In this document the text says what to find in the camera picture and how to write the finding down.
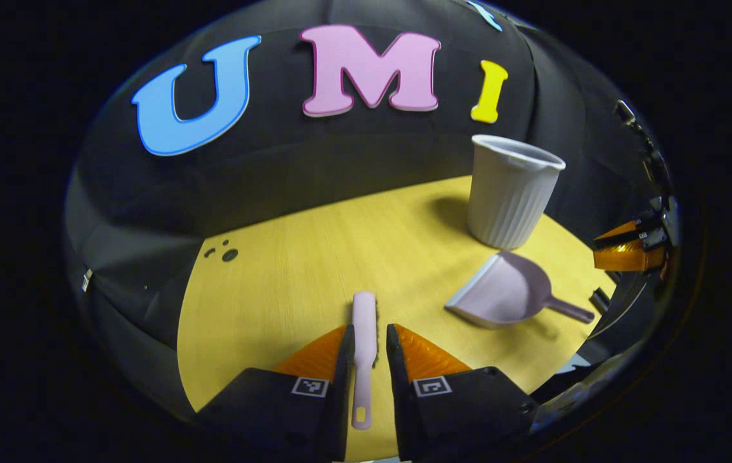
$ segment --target letter i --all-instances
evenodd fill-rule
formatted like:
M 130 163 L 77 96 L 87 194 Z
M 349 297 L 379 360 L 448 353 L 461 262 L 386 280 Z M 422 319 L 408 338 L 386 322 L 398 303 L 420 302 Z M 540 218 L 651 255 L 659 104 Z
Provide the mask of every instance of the letter i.
M 479 122 L 497 122 L 497 102 L 500 100 L 500 90 L 503 82 L 509 78 L 509 73 L 496 62 L 480 62 L 486 77 L 483 80 L 483 90 L 480 91 L 480 101 L 471 109 L 471 118 Z

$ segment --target dustpan handle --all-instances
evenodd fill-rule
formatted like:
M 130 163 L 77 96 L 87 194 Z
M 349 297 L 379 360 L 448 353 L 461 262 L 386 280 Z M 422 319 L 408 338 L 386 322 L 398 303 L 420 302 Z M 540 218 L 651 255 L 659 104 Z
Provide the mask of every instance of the dustpan handle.
M 567 314 L 575 320 L 580 320 L 583 323 L 591 323 L 594 321 L 594 313 L 585 310 L 584 308 L 577 307 L 577 305 L 569 304 L 565 301 L 560 301 L 557 297 L 549 296 L 546 301 L 546 307 L 558 311 L 562 314 Z

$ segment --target ribbed cup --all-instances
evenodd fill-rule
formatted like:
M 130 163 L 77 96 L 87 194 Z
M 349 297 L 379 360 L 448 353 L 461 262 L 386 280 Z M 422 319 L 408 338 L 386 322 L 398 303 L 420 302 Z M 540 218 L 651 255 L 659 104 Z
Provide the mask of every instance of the ribbed cup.
M 469 231 L 486 245 L 515 249 L 537 226 L 566 162 L 546 150 L 474 135 Z

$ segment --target pink letter m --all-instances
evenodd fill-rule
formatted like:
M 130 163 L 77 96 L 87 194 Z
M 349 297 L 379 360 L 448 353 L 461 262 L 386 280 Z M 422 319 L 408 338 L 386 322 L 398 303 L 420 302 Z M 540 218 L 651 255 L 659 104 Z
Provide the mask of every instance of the pink letter m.
M 353 26 L 312 27 L 300 38 L 312 42 L 315 53 L 315 88 L 303 104 L 306 115 L 343 114 L 354 107 L 354 99 L 343 92 L 343 71 L 369 108 L 377 107 L 395 74 L 397 91 L 389 96 L 390 105 L 402 111 L 437 108 L 434 53 L 440 42 L 436 39 L 404 32 L 380 56 Z

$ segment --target wooden table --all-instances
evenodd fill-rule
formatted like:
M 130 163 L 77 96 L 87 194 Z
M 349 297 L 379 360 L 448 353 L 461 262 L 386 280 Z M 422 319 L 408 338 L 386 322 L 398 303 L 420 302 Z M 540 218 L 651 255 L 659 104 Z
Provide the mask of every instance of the wooden table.
M 348 305 L 363 290 L 374 292 L 379 305 L 373 425 L 349 428 L 347 461 L 398 452 L 387 323 L 412 329 L 472 368 L 494 365 L 527 393 L 540 387 L 580 348 L 600 316 L 584 325 L 547 309 L 491 331 L 446 311 L 445 302 L 496 251 L 466 228 L 470 188 L 471 176 L 413 185 L 206 239 L 177 337 L 193 408 L 200 410 L 246 367 L 269 369 L 350 323 Z M 215 252 L 204 257 L 211 248 Z M 221 257 L 230 249 L 237 257 L 225 262 Z M 591 250 L 548 216 L 515 252 L 546 270 L 555 296 L 594 313 L 591 293 L 597 287 L 614 291 L 614 282 L 594 268 Z

